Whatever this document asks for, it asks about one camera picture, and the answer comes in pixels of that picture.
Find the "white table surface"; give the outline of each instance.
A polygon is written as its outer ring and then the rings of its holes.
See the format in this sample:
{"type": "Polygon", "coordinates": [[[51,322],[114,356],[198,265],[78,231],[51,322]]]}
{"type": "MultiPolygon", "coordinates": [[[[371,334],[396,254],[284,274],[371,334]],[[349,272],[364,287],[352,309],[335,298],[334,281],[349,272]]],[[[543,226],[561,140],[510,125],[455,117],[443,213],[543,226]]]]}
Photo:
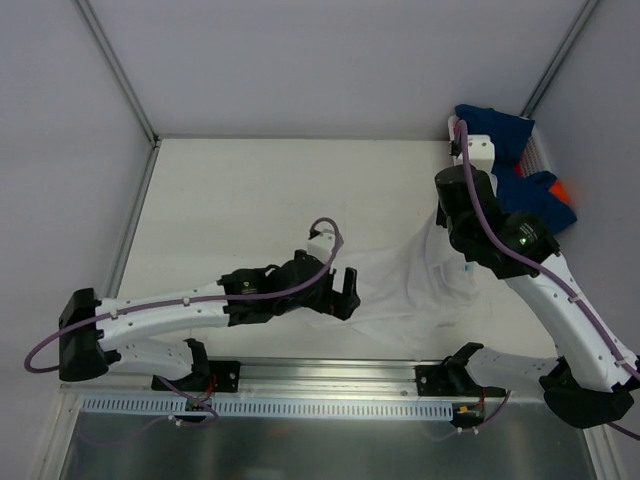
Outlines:
{"type": "MultiPolygon", "coordinates": [[[[168,293],[241,267],[282,263],[304,248],[313,220],[333,217],[344,252],[403,244],[437,205],[434,175],[446,142],[352,140],[164,140],[120,289],[121,298],[168,293]]],[[[454,326],[433,330],[424,359],[468,341],[508,353],[554,356],[529,308],[488,271],[482,292],[454,326]]],[[[194,329],[209,355],[406,359],[348,326],[318,330],[296,313],[264,325],[194,329]]]]}

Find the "white fabric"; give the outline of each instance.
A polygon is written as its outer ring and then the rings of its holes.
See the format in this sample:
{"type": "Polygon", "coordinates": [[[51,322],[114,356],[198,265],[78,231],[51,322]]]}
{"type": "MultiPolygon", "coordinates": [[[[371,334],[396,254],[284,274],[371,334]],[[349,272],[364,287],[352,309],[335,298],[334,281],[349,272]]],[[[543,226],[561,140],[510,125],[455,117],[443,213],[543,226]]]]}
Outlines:
{"type": "MultiPolygon", "coordinates": [[[[445,228],[435,224],[435,212],[407,244],[393,249],[350,253],[336,261],[358,270],[361,306],[346,324],[378,341],[423,350],[436,327],[463,318],[478,296],[474,265],[450,246],[445,228]]],[[[334,288],[342,279],[336,277],[334,288]]],[[[344,326],[330,316],[313,316],[315,328],[344,326]]]]}

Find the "white wall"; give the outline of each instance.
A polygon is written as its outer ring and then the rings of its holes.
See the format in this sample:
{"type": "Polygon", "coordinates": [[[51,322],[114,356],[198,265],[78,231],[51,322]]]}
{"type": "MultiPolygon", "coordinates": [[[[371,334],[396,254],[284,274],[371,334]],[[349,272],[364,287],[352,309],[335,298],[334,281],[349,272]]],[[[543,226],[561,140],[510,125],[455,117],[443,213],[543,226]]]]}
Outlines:
{"type": "MultiPolygon", "coordinates": [[[[603,2],[536,119],[577,209],[561,246],[590,301],[640,353],[638,28],[637,0],[603,2]]],[[[640,432],[640,404],[620,423],[640,432]]],[[[638,443],[615,435],[637,478],[638,443]]]]}
{"type": "Polygon", "coordinates": [[[518,114],[583,0],[93,0],[160,134],[441,140],[518,114]]]}
{"type": "Polygon", "coordinates": [[[2,478],[26,477],[57,386],[23,358],[104,281],[147,149],[71,2],[0,2],[2,478]]]}

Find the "metal corner post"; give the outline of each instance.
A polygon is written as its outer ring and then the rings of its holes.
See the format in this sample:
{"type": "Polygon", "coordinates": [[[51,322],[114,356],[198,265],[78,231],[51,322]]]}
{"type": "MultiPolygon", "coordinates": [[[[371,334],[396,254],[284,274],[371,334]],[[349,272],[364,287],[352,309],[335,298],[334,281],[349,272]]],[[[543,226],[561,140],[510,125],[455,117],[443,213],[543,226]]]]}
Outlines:
{"type": "Polygon", "coordinates": [[[155,168],[158,152],[160,151],[160,143],[161,142],[157,142],[151,149],[147,162],[142,170],[142,176],[140,177],[140,181],[136,188],[124,230],[120,236],[120,241],[118,242],[118,247],[112,261],[111,268],[109,269],[104,286],[101,290],[101,293],[105,297],[113,298],[118,295],[118,290],[122,283],[122,277],[124,276],[124,271],[127,266],[127,260],[129,259],[129,253],[131,252],[131,246],[133,245],[133,238],[136,233],[136,228],[138,227],[138,222],[140,221],[140,215],[142,214],[144,200],[147,196],[147,191],[149,190],[149,185],[151,183],[153,169],[155,168]]]}
{"type": "Polygon", "coordinates": [[[620,458],[616,442],[611,436],[612,431],[610,427],[605,425],[584,431],[593,468],[598,480],[627,480],[629,477],[624,462],[620,458]]]}
{"type": "Polygon", "coordinates": [[[576,45],[580,34],[584,31],[585,26],[593,17],[596,8],[601,3],[602,0],[585,0],[582,7],[580,7],[569,30],[567,30],[567,33],[560,41],[560,45],[558,45],[540,80],[538,80],[538,83],[533,89],[531,96],[527,99],[527,103],[520,113],[521,116],[530,118],[535,113],[538,105],[540,105],[540,102],[560,72],[562,65],[564,65],[567,60],[569,53],[571,53],[571,50],[576,45]]]}
{"type": "Polygon", "coordinates": [[[91,6],[91,3],[89,3],[89,0],[71,1],[76,7],[83,23],[87,27],[89,34],[95,41],[96,46],[100,50],[100,53],[102,54],[102,57],[105,60],[107,66],[111,70],[113,78],[118,84],[120,91],[124,95],[125,100],[129,104],[129,107],[138,120],[138,123],[144,131],[145,136],[149,140],[149,143],[151,143],[152,145],[155,144],[155,142],[158,140],[158,136],[153,129],[151,122],[149,121],[149,118],[144,111],[144,108],[142,108],[142,104],[140,103],[140,100],[138,99],[138,96],[136,95],[136,92],[133,89],[129,78],[127,77],[127,74],[125,73],[124,68],[120,63],[120,60],[116,56],[116,53],[111,46],[111,42],[109,41],[104,28],[102,28],[102,24],[100,23],[100,20],[98,20],[98,17],[93,7],[91,6]]]}

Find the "blue fabric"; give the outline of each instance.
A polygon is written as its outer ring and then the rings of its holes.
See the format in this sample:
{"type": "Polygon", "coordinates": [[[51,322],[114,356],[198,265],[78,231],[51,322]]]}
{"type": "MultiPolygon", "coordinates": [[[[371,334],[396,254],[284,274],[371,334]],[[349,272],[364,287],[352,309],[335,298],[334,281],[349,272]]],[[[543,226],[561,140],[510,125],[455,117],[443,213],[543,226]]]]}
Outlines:
{"type": "Polygon", "coordinates": [[[548,191],[556,181],[553,173],[544,171],[522,178],[513,167],[501,163],[494,163],[492,173],[498,177],[496,196],[503,211],[533,213],[552,235],[577,220],[573,210],[548,191]]]}
{"type": "Polygon", "coordinates": [[[458,105],[455,110],[467,122],[470,134],[491,137],[496,151],[491,172],[498,178],[496,196],[504,212],[533,213],[553,235],[577,220],[573,210],[549,192],[557,180],[554,174],[544,171],[522,178],[514,170],[527,147],[533,120],[471,105],[458,105]]]}

